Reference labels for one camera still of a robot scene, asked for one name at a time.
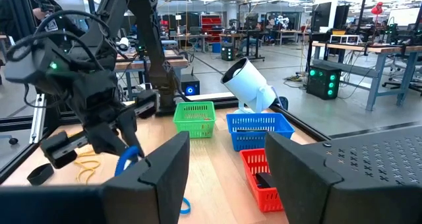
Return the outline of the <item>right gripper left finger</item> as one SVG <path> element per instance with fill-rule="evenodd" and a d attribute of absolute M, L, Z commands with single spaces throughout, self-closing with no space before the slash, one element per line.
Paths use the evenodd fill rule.
<path fill-rule="evenodd" d="M 177 224 L 189 174 L 180 132 L 98 185 L 0 188 L 0 224 Z"/>

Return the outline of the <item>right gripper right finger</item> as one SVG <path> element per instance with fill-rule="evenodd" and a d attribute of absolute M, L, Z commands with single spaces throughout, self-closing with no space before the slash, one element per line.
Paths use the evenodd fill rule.
<path fill-rule="evenodd" d="M 337 188 L 341 176 L 304 146 L 266 135 L 266 158 L 289 224 L 422 224 L 422 198 Z"/>

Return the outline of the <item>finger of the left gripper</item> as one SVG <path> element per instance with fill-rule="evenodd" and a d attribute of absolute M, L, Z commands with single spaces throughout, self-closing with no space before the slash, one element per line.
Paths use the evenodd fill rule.
<path fill-rule="evenodd" d="M 121 132 L 121 137 L 129 147 L 136 147 L 138 154 L 144 158 L 144 152 L 136 136 L 137 123 L 134 109 L 121 110 L 115 120 L 117 128 Z"/>
<path fill-rule="evenodd" d="M 127 147 L 107 123 L 87 126 L 86 136 L 97 154 L 107 153 L 121 156 Z"/>

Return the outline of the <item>blue spiral coil wristband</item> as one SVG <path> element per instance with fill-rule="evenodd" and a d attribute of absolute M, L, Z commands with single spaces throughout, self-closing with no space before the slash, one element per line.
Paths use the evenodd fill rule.
<path fill-rule="evenodd" d="M 127 148 L 117 160 L 114 176 L 119 176 L 126 168 L 139 161 L 140 152 L 136 146 Z"/>

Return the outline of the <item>yellow rubber band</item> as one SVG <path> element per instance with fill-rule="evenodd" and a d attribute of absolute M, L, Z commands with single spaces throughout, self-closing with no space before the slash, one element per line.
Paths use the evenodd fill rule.
<path fill-rule="evenodd" d="M 101 165 L 101 161 L 97 156 L 94 150 L 87 150 L 77 155 L 74 164 L 80 167 L 76 175 L 78 183 L 88 184 L 89 180 L 96 174 L 96 169 Z"/>

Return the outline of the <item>blue rubber band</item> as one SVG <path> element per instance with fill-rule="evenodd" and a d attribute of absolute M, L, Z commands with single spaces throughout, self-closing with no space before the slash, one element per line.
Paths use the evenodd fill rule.
<path fill-rule="evenodd" d="M 191 212 L 191 203 L 188 199 L 183 198 L 182 200 L 182 205 L 181 205 L 181 210 L 180 210 L 180 214 L 181 215 L 188 215 Z"/>

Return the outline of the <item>blue plastic basket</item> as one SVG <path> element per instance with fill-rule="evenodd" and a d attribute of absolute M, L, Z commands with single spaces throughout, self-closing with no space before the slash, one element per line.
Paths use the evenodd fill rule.
<path fill-rule="evenodd" d="M 264 148 L 267 132 L 291 138 L 295 129 L 281 113 L 230 113 L 226 115 L 233 149 Z"/>

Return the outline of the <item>red plastic basket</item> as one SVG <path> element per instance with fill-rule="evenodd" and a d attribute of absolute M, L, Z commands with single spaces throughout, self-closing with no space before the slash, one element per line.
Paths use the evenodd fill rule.
<path fill-rule="evenodd" d="M 239 152 L 243 162 L 245 176 L 251 192 L 261 212 L 283 211 L 284 207 L 275 187 L 260 188 L 256 178 L 257 173 L 269 173 L 270 169 L 266 159 L 265 149 L 241 150 Z"/>

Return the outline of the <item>green plastic basket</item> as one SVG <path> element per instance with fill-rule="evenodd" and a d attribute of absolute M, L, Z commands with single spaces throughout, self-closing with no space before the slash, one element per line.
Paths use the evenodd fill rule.
<path fill-rule="evenodd" d="M 178 103 L 173 116 L 177 132 L 188 131 L 191 138 L 211 138 L 215 121 L 212 101 Z"/>

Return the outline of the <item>wooden neighbouring table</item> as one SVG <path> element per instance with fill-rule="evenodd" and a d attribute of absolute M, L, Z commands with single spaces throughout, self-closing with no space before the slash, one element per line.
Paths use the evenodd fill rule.
<path fill-rule="evenodd" d="M 168 63 L 173 67 L 178 78 L 181 70 L 189 66 L 186 56 L 179 55 L 174 49 L 165 49 L 164 55 Z M 150 60 L 148 57 L 140 58 L 136 53 L 127 54 L 127 59 L 118 56 L 115 64 L 115 73 L 118 78 L 118 87 L 124 100 L 132 100 L 137 97 L 144 83 L 149 83 L 148 70 Z"/>

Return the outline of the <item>black computer blue light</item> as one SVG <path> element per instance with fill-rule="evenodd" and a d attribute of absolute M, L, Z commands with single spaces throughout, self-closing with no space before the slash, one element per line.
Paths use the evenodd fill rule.
<path fill-rule="evenodd" d="M 181 89 L 186 96 L 196 96 L 200 94 L 200 81 L 192 74 L 181 75 Z"/>

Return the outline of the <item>black computer green lights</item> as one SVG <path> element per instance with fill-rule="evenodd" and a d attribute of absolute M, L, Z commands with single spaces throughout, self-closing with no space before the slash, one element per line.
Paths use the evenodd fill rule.
<path fill-rule="evenodd" d="M 235 59 L 235 44 L 232 42 L 221 42 L 221 59 L 233 61 Z"/>
<path fill-rule="evenodd" d="M 336 99 L 342 71 L 327 65 L 311 65 L 306 92 L 323 100 Z"/>

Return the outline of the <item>person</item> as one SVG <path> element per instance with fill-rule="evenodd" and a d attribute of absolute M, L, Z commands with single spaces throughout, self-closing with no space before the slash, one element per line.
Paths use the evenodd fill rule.
<path fill-rule="evenodd" d="M 48 5 L 53 5 L 54 11 L 60 11 L 63 8 L 54 0 L 46 0 Z M 47 10 L 43 11 L 37 0 L 30 0 L 32 12 L 39 24 L 47 16 Z M 13 40 L 19 40 L 20 36 L 15 24 L 12 8 L 9 0 L 0 0 L 0 32 L 7 36 L 11 36 Z"/>

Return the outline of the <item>wooden workbench grey legs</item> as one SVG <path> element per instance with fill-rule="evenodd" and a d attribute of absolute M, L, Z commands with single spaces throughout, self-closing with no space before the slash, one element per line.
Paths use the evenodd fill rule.
<path fill-rule="evenodd" d="M 322 43 L 322 42 L 313 42 L 312 46 L 315 49 L 315 55 L 313 59 L 314 65 L 327 65 L 329 67 L 333 67 L 336 69 L 340 69 L 344 72 L 349 74 L 354 74 L 360 76 L 362 78 L 370 78 L 371 79 L 371 86 L 364 87 L 358 84 L 354 84 L 352 82 L 344 82 L 344 84 L 348 86 L 353 86 L 355 88 L 361 88 L 363 90 L 369 91 L 369 95 L 367 98 L 366 110 L 371 111 L 375 104 L 376 98 L 382 96 L 397 96 L 396 105 L 401 106 L 403 105 L 408 90 L 411 79 L 413 78 L 413 74 L 416 68 L 416 62 L 419 54 L 422 53 L 422 45 L 416 46 L 399 46 L 399 45 L 352 45 L 352 44 L 345 44 L 345 43 Z M 343 49 L 346 51 L 356 51 L 361 52 L 364 55 L 368 53 L 376 53 L 378 55 L 377 61 L 375 66 L 371 68 L 360 67 L 357 65 L 349 65 L 343 63 L 340 59 L 337 63 L 328 61 L 326 59 L 320 58 L 320 50 L 328 50 L 328 49 Z M 379 92 L 379 87 L 381 85 L 381 78 L 384 72 L 384 68 L 386 65 L 387 56 L 392 54 L 408 54 L 409 58 L 407 60 L 406 69 L 403 74 L 402 83 L 398 89 L 390 90 L 387 92 Z"/>

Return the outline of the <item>silver metal bracket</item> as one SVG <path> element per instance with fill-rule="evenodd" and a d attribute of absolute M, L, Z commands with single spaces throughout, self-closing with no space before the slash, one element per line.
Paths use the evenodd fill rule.
<path fill-rule="evenodd" d="M 34 114 L 32 117 L 32 127 L 30 131 L 30 144 L 37 144 L 43 137 L 44 133 L 44 121 L 45 121 L 45 112 L 47 100 L 45 94 L 38 94 L 36 96 L 34 108 Z"/>

